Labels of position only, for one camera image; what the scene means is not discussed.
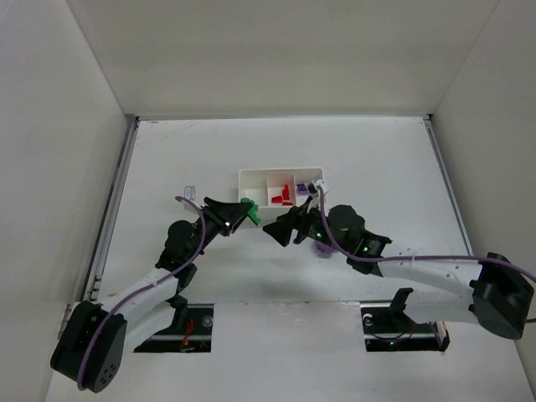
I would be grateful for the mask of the green leafy lego piece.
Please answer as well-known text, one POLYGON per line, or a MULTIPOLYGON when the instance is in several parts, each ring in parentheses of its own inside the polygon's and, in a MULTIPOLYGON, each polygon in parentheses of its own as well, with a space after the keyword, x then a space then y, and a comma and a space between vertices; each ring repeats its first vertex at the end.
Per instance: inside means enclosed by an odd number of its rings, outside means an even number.
POLYGON ((257 203, 250 198, 242 198, 240 202, 250 204, 250 208, 247 212, 247 217, 255 226, 259 226, 261 223, 261 218, 258 215, 259 206, 257 205, 257 203))

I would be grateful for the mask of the purple round flower lego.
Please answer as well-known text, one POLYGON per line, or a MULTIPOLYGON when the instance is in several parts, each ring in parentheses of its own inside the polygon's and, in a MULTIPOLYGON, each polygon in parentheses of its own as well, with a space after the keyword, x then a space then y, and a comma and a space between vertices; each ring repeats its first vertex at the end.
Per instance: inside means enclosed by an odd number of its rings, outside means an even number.
POLYGON ((315 243, 315 248, 316 248, 317 252, 322 254, 322 255, 332 255, 333 253, 336 252, 336 250, 334 248, 332 248, 331 246, 325 245, 325 244, 319 243, 319 242, 315 243))

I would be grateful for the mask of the red zigzag lego piece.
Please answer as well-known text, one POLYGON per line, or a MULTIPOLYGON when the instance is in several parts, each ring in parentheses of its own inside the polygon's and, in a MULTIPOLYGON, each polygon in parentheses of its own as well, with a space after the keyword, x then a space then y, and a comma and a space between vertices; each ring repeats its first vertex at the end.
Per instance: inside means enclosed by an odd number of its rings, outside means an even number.
POLYGON ((285 201, 290 199, 290 189, 289 186, 286 184, 282 190, 282 197, 285 201))

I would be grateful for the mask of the purple printed lego brick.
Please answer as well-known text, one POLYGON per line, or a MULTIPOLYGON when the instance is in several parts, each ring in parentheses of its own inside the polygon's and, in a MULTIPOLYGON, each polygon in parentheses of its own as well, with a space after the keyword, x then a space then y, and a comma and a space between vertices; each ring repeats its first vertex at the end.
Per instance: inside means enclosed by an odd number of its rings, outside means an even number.
POLYGON ((308 194, 307 185, 304 183, 298 183, 296 185, 296 193, 299 195, 307 195, 308 194))

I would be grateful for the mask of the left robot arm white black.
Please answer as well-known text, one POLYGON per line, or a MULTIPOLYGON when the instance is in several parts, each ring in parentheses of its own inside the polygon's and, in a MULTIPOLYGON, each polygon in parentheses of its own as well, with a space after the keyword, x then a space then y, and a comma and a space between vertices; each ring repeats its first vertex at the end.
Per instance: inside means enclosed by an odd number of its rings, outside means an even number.
POLYGON ((83 301, 72 313, 51 359, 53 371, 76 382, 78 389, 100 393, 116 376, 123 354, 185 315, 181 297, 197 271, 199 255, 217 236, 233 234, 245 219, 257 220, 257 205, 204 199, 195 221, 172 223, 153 269, 133 286, 103 301, 83 301))

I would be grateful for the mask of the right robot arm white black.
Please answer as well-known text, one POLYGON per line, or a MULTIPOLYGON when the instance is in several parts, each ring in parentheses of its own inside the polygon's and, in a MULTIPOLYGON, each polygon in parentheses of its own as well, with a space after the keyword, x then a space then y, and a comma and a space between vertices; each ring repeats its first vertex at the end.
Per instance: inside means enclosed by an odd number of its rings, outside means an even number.
POLYGON ((505 257, 409 255, 383 257, 391 240, 366 230, 365 220, 349 205, 328 214, 319 208, 293 207, 267 224, 264 232, 281 246, 310 238, 347 257, 364 275, 398 278, 432 287, 431 292, 400 288, 389 305, 415 323, 447 321, 478 324, 501 338, 518 340, 528 321, 534 289, 505 257))

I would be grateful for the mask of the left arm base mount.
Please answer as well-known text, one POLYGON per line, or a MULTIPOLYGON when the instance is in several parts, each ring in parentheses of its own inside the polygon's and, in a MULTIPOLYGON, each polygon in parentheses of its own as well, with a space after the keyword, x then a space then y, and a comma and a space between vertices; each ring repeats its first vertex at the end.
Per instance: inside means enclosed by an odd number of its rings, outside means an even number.
POLYGON ((179 298, 171 324, 134 349, 135 353, 210 353, 214 327, 213 303, 179 298))

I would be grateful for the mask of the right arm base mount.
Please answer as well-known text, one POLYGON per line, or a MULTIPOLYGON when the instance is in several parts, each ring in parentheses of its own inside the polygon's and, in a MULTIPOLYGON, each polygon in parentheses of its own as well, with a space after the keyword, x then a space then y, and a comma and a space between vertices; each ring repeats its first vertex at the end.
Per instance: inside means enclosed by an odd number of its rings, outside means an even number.
POLYGON ((440 352, 450 343, 443 322, 414 322, 405 314, 412 288, 401 288, 391 301, 371 301, 360 304, 363 340, 369 353, 440 352))

